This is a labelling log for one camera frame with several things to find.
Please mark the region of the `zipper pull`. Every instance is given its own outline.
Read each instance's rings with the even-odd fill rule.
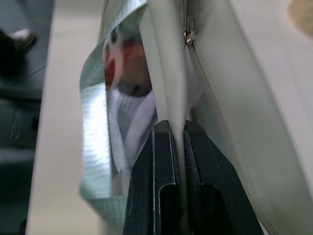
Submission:
[[[197,29],[198,0],[184,0],[184,39],[192,44]]]

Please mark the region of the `silver reflective strap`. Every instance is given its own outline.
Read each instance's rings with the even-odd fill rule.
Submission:
[[[114,169],[111,152],[102,51],[105,38],[146,0],[123,0],[105,36],[86,60],[80,77],[83,105],[81,195],[120,234],[123,233],[129,176]]]

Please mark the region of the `gray floor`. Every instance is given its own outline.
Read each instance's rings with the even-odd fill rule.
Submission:
[[[0,0],[0,29],[37,35],[19,69],[0,75],[0,235],[27,217],[52,11],[53,0]]]

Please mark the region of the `white shoe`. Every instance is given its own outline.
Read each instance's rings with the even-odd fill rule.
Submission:
[[[16,31],[10,34],[10,37],[14,41],[17,52],[29,47],[36,39],[35,34],[29,28]]]

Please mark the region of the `bag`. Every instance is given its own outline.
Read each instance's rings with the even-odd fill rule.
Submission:
[[[81,193],[120,234],[130,172],[122,170],[127,160],[117,164],[112,154],[102,55],[107,36],[132,18],[139,26],[157,118],[169,120],[180,156],[188,107],[184,39],[204,91],[193,108],[194,121],[235,166],[262,225],[269,234],[313,232],[311,184],[237,14],[238,3],[227,0],[123,0],[87,59],[80,82]],[[179,164],[183,179],[184,164]]]

